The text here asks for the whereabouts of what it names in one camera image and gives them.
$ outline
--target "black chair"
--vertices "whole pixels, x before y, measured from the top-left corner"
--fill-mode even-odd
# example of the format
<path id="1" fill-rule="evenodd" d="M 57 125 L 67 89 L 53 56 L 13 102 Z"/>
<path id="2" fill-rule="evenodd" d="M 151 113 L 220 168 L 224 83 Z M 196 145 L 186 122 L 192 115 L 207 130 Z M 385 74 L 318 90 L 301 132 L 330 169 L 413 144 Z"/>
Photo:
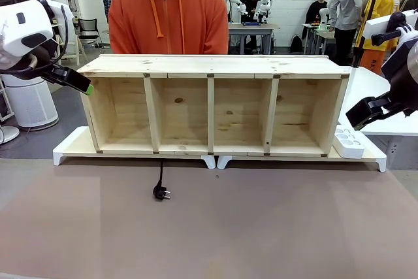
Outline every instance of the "black chair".
<path id="1" fill-rule="evenodd" d="M 99 49 L 103 48 L 103 41 L 100 37 L 99 29 L 97 29 L 97 19 L 83 20 L 78 19 L 80 26 L 80 35 L 78 38 L 81 41 L 89 41 L 86 44 L 95 44 Z"/>

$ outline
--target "wooden box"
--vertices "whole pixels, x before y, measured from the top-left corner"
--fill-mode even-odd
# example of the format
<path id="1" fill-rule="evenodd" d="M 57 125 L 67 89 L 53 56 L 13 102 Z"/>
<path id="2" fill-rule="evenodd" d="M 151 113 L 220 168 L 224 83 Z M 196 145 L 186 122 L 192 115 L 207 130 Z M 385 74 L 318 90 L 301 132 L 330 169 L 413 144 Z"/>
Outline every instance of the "wooden box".
<path id="1" fill-rule="evenodd" d="M 80 72 L 104 154 L 326 156 L 348 70 L 326 57 L 103 55 Z"/>

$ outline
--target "black plug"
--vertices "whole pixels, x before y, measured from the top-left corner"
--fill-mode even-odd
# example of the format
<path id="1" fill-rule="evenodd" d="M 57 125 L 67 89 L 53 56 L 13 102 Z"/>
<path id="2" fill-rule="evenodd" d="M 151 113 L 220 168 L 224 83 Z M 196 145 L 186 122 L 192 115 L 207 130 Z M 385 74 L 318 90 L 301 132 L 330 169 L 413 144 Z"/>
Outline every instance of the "black plug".
<path id="1" fill-rule="evenodd" d="M 167 191 L 167 188 L 163 186 L 163 162 L 161 161 L 160 173 L 159 173 L 159 180 L 157 185 L 152 190 L 154 197 L 158 201 L 164 201 L 165 199 L 170 199 L 167 194 L 171 194 L 170 191 Z"/>

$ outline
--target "hoodie drawstring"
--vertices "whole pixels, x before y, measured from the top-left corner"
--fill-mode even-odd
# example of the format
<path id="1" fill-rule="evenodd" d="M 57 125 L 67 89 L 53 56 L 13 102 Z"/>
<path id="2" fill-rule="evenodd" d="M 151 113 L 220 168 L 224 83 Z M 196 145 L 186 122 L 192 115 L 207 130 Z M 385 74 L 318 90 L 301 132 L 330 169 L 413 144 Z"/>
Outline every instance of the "hoodie drawstring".
<path id="1" fill-rule="evenodd" d="M 182 6 L 182 0 L 178 0 L 178 5 L 180 6 L 180 27 L 182 29 L 182 45 L 183 45 L 183 55 L 185 55 L 185 45 L 184 45 L 184 23 L 183 23 L 183 6 Z"/>
<path id="2" fill-rule="evenodd" d="M 164 35 L 161 32 L 161 27 L 159 25 L 159 18 L 158 18 L 157 8 L 155 7 L 155 1 L 154 0 L 150 0 L 150 1 L 151 1 L 152 12 L 154 13 L 155 26 L 157 27 L 157 38 L 164 37 Z"/>

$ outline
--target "orange pants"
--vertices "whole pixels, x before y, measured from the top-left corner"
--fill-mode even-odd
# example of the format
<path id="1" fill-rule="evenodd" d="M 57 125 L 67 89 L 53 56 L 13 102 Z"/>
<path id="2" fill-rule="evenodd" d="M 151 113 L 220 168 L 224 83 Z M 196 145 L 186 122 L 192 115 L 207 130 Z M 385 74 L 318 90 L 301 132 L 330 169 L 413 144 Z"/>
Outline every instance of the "orange pants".
<path id="1" fill-rule="evenodd" d="M 365 50 L 361 58 L 360 66 L 380 75 L 381 66 L 385 61 L 386 52 L 380 50 Z"/>

